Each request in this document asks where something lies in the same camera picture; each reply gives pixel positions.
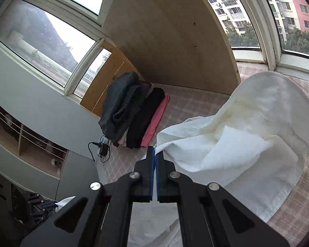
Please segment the stack of dark folded clothes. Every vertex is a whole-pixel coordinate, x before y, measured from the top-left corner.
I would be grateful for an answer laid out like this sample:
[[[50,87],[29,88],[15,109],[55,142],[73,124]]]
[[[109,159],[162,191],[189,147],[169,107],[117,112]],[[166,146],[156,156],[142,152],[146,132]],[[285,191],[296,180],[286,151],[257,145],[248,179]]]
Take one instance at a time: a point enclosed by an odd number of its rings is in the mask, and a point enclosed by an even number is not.
[[[160,87],[151,88],[149,84],[140,82],[134,71],[122,74],[110,84],[103,102],[99,126],[104,136],[118,143],[125,135],[127,148],[140,148],[165,96]]]

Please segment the pink folded garment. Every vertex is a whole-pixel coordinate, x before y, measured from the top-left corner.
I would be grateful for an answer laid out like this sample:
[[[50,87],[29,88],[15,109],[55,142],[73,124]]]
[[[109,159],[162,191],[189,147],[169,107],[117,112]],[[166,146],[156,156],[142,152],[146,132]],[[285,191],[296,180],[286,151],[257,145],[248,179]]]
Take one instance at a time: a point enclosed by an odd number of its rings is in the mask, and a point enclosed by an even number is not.
[[[155,135],[155,131],[159,125],[159,122],[161,121],[163,114],[166,110],[166,107],[169,103],[170,96],[168,94],[165,95],[165,98],[163,101],[161,101],[160,105],[158,106],[157,110],[155,111],[151,122],[142,138],[141,147],[148,147],[150,145],[150,142]]]

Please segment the pink plaid cloth mat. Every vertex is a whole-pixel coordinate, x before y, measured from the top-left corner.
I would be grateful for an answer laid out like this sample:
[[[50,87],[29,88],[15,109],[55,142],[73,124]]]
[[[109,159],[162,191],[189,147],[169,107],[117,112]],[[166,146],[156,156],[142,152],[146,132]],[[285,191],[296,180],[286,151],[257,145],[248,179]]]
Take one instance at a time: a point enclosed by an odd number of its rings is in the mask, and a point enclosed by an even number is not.
[[[243,68],[232,95],[163,85],[151,145],[193,181],[216,181],[297,246],[309,231],[309,82]]]

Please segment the black power adapter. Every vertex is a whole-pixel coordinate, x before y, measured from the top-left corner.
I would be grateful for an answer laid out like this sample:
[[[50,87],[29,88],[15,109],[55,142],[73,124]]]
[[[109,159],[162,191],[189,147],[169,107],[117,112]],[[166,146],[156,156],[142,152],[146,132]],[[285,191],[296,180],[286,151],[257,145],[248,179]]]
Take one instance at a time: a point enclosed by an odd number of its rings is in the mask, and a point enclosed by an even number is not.
[[[109,145],[106,143],[100,143],[99,146],[99,156],[105,157],[109,152]]]

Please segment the light wooden plank panel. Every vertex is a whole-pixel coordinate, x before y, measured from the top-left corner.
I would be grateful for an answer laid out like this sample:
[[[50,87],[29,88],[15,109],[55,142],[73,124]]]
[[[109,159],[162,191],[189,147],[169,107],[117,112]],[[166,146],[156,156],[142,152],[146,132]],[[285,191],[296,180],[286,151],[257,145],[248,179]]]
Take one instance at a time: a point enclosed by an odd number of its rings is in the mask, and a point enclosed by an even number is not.
[[[139,71],[117,47],[107,41],[102,46],[111,52],[111,55],[97,73],[80,102],[81,106],[99,117],[102,116],[103,102],[107,96],[108,87],[116,78],[126,72],[134,71],[140,80],[144,80]]]

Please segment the large brown particle board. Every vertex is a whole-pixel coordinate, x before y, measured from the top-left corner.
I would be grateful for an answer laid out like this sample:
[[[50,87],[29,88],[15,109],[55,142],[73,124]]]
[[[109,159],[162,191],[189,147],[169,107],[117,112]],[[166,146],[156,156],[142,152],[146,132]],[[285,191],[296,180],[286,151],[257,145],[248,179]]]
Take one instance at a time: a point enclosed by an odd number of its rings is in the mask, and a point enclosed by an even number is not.
[[[231,94],[241,81],[207,0],[103,0],[98,20],[150,82]]]

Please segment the white shirt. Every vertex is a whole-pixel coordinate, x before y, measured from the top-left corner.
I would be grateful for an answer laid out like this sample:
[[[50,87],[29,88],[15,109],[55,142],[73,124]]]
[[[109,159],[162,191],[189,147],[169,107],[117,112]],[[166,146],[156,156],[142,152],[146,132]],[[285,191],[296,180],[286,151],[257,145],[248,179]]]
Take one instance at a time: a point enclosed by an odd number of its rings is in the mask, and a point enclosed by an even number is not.
[[[194,182],[217,182],[266,222],[309,156],[309,98],[286,76],[254,74],[216,114],[160,131],[155,151]]]

